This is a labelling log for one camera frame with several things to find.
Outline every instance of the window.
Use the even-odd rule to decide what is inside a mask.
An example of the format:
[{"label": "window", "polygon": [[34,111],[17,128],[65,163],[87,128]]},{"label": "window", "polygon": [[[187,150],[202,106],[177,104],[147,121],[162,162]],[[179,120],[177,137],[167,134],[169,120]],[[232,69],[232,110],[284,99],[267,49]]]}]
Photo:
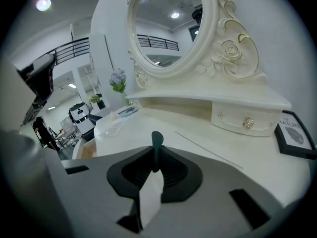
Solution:
[{"label": "window", "polygon": [[193,27],[188,28],[188,30],[190,32],[190,36],[192,37],[193,41],[195,40],[195,38],[198,34],[199,28],[200,28],[200,26],[193,26]]}]

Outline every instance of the framed sign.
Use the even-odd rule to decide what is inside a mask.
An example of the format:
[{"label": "framed sign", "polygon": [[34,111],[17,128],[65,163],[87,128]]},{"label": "framed sign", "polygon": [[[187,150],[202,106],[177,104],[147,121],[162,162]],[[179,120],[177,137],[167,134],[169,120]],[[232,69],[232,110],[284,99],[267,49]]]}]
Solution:
[{"label": "framed sign", "polygon": [[317,158],[314,142],[294,112],[283,111],[275,136],[280,153],[311,160]]}]

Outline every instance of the white counter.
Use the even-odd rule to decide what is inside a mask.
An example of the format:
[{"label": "white counter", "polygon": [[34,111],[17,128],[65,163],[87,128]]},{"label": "white counter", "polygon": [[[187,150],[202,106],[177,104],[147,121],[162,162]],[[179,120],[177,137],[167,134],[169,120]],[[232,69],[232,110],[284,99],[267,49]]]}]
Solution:
[{"label": "white counter", "polygon": [[210,151],[242,166],[243,169],[233,165],[271,192],[284,207],[305,194],[311,182],[308,160],[280,154],[275,136],[252,137],[215,127],[210,123],[210,115],[211,111],[208,110],[153,105],[129,116],[117,136],[105,138],[100,134],[112,122],[108,115],[97,121],[94,130],[97,155],[152,145],[151,133],[157,130],[164,136],[165,146],[225,162],[176,134],[175,131],[178,131]]}]

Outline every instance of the metal railing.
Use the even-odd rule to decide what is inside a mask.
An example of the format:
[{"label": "metal railing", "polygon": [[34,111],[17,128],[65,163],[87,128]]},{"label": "metal railing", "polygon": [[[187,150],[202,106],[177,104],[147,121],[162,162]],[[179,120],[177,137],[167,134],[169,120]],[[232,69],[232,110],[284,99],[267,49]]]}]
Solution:
[{"label": "metal railing", "polygon": [[53,54],[56,58],[55,65],[58,65],[74,57],[89,53],[89,49],[89,38],[87,37],[61,45],[48,51],[47,54]]},{"label": "metal railing", "polygon": [[141,47],[179,51],[178,43],[174,41],[162,39],[159,37],[149,36],[149,35],[142,35],[142,34],[138,34],[138,39],[139,39]]}]

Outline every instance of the recessed light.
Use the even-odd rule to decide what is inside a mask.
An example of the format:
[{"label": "recessed light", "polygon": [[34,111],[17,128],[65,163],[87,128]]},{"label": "recessed light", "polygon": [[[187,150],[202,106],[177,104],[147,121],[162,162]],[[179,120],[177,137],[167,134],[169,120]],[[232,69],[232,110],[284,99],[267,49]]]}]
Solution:
[{"label": "recessed light", "polygon": [[40,11],[47,10],[51,5],[51,0],[38,0],[36,2],[36,8]]},{"label": "recessed light", "polygon": [[72,84],[72,83],[68,84],[68,86],[70,86],[71,88],[77,88],[77,86],[75,86],[75,85]]},{"label": "recessed light", "polygon": [[176,13],[173,13],[171,17],[172,17],[172,18],[178,18],[178,17],[179,17],[179,13],[177,13],[177,12],[176,12]]}]

